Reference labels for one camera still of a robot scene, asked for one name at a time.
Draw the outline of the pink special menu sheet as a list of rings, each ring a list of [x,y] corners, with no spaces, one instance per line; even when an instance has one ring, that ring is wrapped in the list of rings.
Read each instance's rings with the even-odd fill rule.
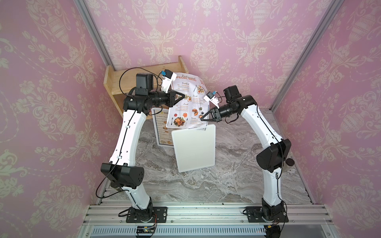
[[[184,98],[169,108],[167,127],[172,129],[205,128],[208,122],[201,117],[209,111],[209,103],[204,100],[208,90],[203,80],[195,75],[177,73],[172,89],[184,94]]]

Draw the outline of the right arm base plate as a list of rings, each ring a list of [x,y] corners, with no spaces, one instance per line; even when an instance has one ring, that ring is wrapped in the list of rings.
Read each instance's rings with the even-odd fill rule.
[[[250,206],[243,210],[249,223],[288,223],[289,219],[285,208],[282,206],[259,207]]]

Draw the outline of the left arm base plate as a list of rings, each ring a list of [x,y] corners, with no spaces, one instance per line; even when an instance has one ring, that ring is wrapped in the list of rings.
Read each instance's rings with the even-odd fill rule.
[[[126,216],[126,223],[166,223],[168,207],[152,207],[139,210],[130,207]]]

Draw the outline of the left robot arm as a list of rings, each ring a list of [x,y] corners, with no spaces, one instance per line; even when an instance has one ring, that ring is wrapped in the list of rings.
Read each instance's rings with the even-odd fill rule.
[[[153,89],[158,76],[145,71],[136,75],[136,86],[125,95],[123,122],[114,152],[108,163],[101,165],[105,178],[115,185],[120,193],[130,199],[131,207],[119,214],[128,223],[157,222],[151,197],[143,186],[144,168],[136,166],[136,151],[143,124],[154,107],[176,105],[185,95],[170,89],[177,74],[165,69],[162,71],[161,90]]]

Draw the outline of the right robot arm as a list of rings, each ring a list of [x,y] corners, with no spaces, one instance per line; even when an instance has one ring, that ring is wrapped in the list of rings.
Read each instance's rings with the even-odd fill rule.
[[[264,176],[262,218],[266,222],[287,223],[287,205],[281,195],[283,166],[291,149],[291,141],[283,139],[263,116],[251,95],[240,94],[236,85],[224,89],[226,104],[219,106],[215,92],[208,92],[204,100],[215,105],[204,116],[203,122],[220,122],[233,114],[242,117],[259,138],[263,150],[257,155],[257,163]]]

